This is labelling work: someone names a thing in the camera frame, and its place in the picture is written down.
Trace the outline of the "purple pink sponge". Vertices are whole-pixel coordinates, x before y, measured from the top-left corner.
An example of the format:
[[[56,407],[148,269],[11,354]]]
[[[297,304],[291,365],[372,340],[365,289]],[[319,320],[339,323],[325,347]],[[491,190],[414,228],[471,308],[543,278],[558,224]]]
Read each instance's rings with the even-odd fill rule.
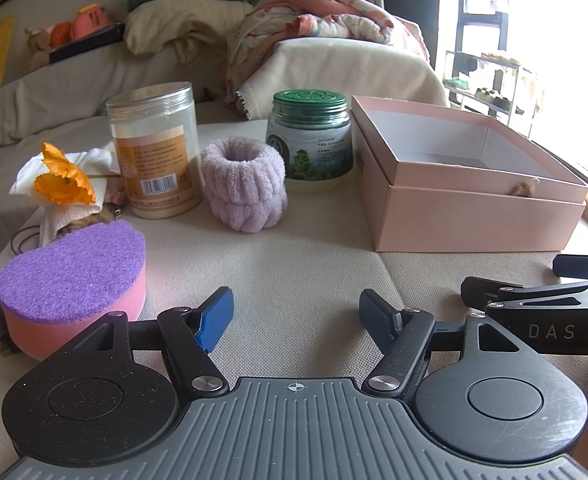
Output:
[[[0,306],[21,351],[43,360],[105,313],[136,320],[145,303],[145,238],[97,223],[14,257],[0,270]]]

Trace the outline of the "white cloth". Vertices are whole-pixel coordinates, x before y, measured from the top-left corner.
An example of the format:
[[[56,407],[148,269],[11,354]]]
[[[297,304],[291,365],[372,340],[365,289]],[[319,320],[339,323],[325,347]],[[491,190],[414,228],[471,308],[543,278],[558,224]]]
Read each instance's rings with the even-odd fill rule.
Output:
[[[122,194],[117,156],[108,148],[65,154],[42,142],[40,153],[18,170],[10,194],[26,195],[44,210],[39,233],[44,247],[73,222],[100,214],[112,181],[116,195]]]

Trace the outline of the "brown furry tail keychain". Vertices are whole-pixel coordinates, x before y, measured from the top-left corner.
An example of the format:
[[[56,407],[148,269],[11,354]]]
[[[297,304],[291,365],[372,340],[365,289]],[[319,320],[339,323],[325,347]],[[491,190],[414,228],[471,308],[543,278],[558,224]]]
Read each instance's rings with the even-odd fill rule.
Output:
[[[521,197],[533,197],[535,194],[535,180],[531,181],[523,181],[515,185],[514,188],[510,191],[510,195],[512,196],[521,196]],[[93,223],[105,223],[108,220],[114,220],[115,214],[111,212],[109,214],[99,214],[99,217],[94,220],[79,220],[75,221],[71,228],[64,228],[62,236],[65,234],[70,234],[70,232],[74,232],[80,230],[84,226],[90,226]],[[14,341],[11,338],[9,333],[8,324],[6,324],[6,317],[4,316],[4,312],[2,310],[0,304],[0,354],[2,356],[10,356],[11,354],[20,353],[21,350],[14,344]]]

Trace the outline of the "orange artificial flower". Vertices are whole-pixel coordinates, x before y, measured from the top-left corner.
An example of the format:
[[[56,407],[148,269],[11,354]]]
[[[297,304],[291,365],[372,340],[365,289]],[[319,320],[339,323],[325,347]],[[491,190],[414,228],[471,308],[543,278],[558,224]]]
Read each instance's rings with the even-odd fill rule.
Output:
[[[92,205],[96,192],[92,179],[117,178],[117,174],[85,174],[73,164],[59,148],[51,143],[41,144],[42,163],[46,174],[34,180],[34,190],[55,205]]]

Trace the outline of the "pink cardboard box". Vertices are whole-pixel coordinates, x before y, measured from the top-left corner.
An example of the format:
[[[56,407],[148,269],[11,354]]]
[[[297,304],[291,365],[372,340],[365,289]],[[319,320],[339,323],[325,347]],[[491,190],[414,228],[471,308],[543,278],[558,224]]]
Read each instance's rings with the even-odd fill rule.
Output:
[[[356,96],[352,138],[377,252],[558,252],[586,207],[582,180],[488,116]]]

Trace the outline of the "beige sofa cover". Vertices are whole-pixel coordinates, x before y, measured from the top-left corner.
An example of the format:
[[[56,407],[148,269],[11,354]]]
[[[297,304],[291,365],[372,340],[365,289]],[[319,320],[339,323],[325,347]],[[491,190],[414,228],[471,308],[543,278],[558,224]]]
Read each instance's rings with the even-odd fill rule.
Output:
[[[96,49],[40,68],[0,88],[0,252],[35,211],[10,197],[14,174],[50,141],[68,152],[111,139],[103,105],[113,96],[153,84],[189,81],[201,124],[264,119],[281,90],[328,89],[345,96],[378,96],[446,105],[445,89],[423,58],[391,47],[346,39],[294,39],[273,54],[224,100],[220,57],[203,49],[186,65],[171,47],[137,58],[123,44]]]

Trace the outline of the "lavender fluffy wristband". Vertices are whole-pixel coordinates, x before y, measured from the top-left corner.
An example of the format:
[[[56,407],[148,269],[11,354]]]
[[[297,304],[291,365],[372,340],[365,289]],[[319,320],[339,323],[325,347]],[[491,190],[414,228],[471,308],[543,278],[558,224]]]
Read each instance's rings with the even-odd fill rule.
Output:
[[[288,208],[284,161],[262,141],[245,136],[214,141],[202,151],[201,170],[213,215],[232,230],[270,229]]]

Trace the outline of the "metal shoe rack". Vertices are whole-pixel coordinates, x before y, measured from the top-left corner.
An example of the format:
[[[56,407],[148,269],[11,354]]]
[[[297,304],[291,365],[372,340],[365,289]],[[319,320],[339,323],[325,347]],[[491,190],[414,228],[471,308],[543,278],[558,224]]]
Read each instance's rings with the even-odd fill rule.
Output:
[[[508,50],[510,0],[446,0],[454,38],[443,84],[453,106],[499,120],[523,136],[538,112],[533,72]]]

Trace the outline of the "clear jar orange label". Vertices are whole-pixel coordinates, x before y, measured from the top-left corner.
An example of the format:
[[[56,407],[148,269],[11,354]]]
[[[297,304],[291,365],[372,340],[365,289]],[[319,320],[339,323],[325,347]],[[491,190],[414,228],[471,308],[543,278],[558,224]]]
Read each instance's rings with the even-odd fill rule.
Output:
[[[201,150],[192,84],[154,84],[114,96],[105,106],[134,214],[165,219],[201,203]]]

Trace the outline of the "green lid glass jar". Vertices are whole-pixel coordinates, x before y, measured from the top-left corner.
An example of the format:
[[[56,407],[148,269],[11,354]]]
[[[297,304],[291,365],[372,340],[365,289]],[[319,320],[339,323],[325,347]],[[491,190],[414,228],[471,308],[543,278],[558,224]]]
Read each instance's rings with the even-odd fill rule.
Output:
[[[338,92],[291,89],[275,93],[266,143],[281,155],[290,191],[319,193],[352,170],[352,116]]]

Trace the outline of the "dark blue flat box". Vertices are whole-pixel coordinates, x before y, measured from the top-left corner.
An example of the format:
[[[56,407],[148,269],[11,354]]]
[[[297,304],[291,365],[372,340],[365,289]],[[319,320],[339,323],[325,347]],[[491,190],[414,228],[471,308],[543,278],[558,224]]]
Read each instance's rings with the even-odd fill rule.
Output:
[[[93,34],[73,40],[62,47],[53,49],[49,53],[49,63],[55,64],[92,50],[96,50],[110,44],[122,41],[125,35],[125,24],[117,23],[108,25]]]

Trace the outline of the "cream folded blanket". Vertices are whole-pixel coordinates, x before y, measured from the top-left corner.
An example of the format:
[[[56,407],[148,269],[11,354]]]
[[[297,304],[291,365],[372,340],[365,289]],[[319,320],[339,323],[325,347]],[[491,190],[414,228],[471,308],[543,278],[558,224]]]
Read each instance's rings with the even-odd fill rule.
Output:
[[[225,54],[228,38],[253,10],[241,1],[152,0],[128,14],[124,41],[137,56],[157,54],[172,44],[179,62],[187,65],[203,48]]]

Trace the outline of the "beige teddy bear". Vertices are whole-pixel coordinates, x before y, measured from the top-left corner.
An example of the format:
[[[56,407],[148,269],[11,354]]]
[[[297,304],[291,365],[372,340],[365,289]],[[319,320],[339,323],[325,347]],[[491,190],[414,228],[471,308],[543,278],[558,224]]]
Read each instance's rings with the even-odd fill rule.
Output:
[[[29,53],[29,69],[33,72],[47,66],[50,61],[50,32],[43,28],[24,29],[26,35],[26,47]]]

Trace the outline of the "pink floral blanket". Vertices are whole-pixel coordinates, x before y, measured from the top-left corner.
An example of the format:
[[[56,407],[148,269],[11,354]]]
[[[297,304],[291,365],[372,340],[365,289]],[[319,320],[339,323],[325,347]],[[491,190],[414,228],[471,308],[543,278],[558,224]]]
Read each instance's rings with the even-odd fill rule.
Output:
[[[236,106],[241,84],[265,63],[273,46],[297,38],[364,40],[430,59],[418,24],[368,0],[259,0],[228,37],[224,102]]]

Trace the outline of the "orange pink toys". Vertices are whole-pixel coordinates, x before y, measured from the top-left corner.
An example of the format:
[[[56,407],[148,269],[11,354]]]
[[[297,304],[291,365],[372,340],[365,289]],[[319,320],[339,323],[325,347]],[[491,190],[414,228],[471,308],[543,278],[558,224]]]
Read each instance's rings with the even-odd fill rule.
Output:
[[[48,29],[50,47],[56,49],[84,38],[113,24],[103,6],[89,4],[77,11],[73,21],[61,22]]]

